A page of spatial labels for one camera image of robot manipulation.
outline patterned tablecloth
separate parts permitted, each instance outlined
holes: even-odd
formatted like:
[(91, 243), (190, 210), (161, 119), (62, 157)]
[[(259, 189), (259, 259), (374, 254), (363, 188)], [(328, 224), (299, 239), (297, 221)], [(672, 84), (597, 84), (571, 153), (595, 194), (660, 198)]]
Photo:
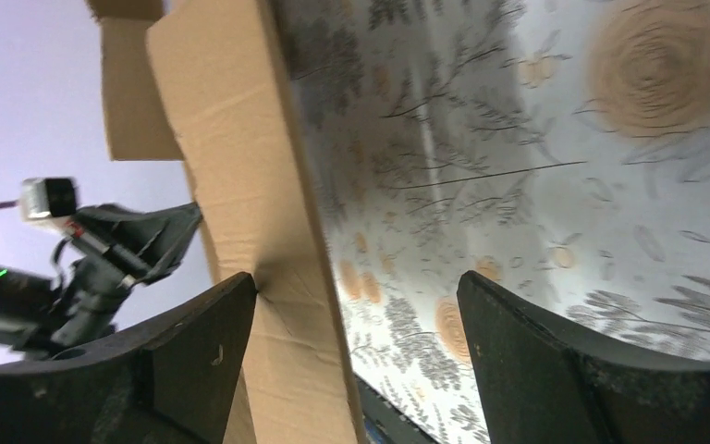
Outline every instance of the patterned tablecloth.
[(710, 1), (274, 9), (353, 365), (402, 412), (487, 441), (455, 300), (469, 269), (710, 360)]

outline cardboard box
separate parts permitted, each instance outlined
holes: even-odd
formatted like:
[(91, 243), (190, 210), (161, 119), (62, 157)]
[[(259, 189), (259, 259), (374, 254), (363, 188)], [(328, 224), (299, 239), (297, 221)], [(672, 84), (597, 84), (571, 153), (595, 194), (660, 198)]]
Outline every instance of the cardboard box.
[(261, 1), (89, 0), (115, 160), (184, 159), (215, 279), (260, 290), (225, 442), (365, 442), (271, 14)]

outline white surface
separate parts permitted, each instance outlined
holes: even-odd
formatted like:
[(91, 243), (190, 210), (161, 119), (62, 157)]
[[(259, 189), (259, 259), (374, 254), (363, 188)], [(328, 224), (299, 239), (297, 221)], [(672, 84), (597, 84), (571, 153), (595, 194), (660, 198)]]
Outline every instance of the white surface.
[[(82, 1), (0, 0), (0, 201), (29, 177), (72, 176), (83, 205), (115, 202), (152, 211), (190, 200), (179, 162), (113, 163), (100, 100), (99, 30)], [(59, 238), (0, 211), (0, 265), (53, 274)], [(75, 256), (65, 252), (64, 263)], [(210, 287), (202, 244), (165, 281), (138, 288), (116, 317), (127, 327)], [(14, 360), (0, 348), (0, 364)]]

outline black metal bracket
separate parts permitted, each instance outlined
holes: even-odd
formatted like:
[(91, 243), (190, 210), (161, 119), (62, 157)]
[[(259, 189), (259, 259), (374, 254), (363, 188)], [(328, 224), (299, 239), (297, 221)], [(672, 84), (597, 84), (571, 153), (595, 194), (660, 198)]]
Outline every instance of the black metal bracket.
[(612, 339), (473, 271), (458, 296), (493, 444), (710, 443), (710, 363)]
[(256, 298), (239, 273), (52, 361), (0, 365), (0, 443), (220, 444)]

